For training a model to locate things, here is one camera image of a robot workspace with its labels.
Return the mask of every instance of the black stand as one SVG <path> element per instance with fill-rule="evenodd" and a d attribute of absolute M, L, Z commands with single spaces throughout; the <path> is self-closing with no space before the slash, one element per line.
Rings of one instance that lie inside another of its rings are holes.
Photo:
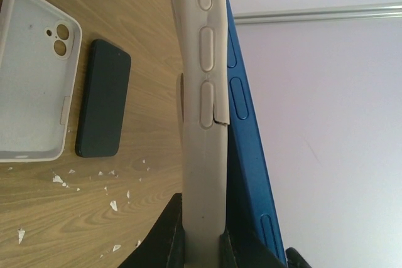
<path fill-rule="evenodd" d="M 220 237 L 221 268 L 285 268 L 252 231 L 228 215 Z M 119 268 L 183 268 L 182 194 L 175 194 L 144 242 Z"/>

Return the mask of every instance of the silicone phone case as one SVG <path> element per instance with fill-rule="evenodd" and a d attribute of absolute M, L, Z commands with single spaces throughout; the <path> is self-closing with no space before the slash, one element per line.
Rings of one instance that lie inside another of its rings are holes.
<path fill-rule="evenodd" d="M 0 23 L 0 162 L 56 159 L 64 149 L 81 27 L 45 0 L 3 0 Z M 58 36 L 60 24 L 68 38 Z M 64 55 L 53 47 L 61 38 Z"/>
<path fill-rule="evenodd" d="M 184 66 L 177 93 L 185 266 L 218 268 L 229 124 L 226 0 L 172 0 L 172 6 Z"/>

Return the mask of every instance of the white fragment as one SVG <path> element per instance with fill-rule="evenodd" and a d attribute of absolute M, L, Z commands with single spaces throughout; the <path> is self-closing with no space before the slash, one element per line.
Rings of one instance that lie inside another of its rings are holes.
<path fill-rule="evenodd" d="M 120 247 L 121 247 L 121 245 L 115 245 L 115 246 L 113 246 L 113 252 L 119 250 Z"/>
<path fill-rule="evenodd" d="M 64 181 L 60 178 L 59 175 L 56 175 L 53 177 L 53 182 L 63 183 Z"/>
<path fill-rule="evenodd" d="M 25 235 L 25 230 L 20 228 L 18 230 L 18 245 L 21 244 L 21 242 L 23 241 L 24 235 Z"/>
<path fill-rule="evenodd" d="M 117 203 L 115 200 L 111 201 L 111 207 L 115 212 L 117 211 Z"/>

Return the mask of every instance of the black smartphone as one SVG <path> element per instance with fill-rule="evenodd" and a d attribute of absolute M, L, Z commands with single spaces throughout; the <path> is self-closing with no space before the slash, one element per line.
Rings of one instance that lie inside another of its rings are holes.
<path fill-rule="evenodd" d="M 116 155 L 130 68 L 128 53 L 104 40 L 92 42 L 75 142 L 77 155 L 85 158 Z"/>

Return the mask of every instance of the wooden table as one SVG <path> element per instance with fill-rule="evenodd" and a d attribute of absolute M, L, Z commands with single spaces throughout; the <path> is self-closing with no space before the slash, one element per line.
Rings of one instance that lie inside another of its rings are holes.
<path fill-rule="evenodd" d="M 47 1 L 84 32 L 67 141 L 56 161 L 0 164 L 0 267 L 117 267 L 181 191 L 175 80 L 182 61 L 170 0 Z M 132 65 L 117 156 L 83 159 L 74 144 L 96 38 L 127 51 Z M 53 183 L 54 173 L 70 188 Z M 20 228 L 25 235 L 18 244 Z M 115 245 L 121 248 L 113 252 Z"/>

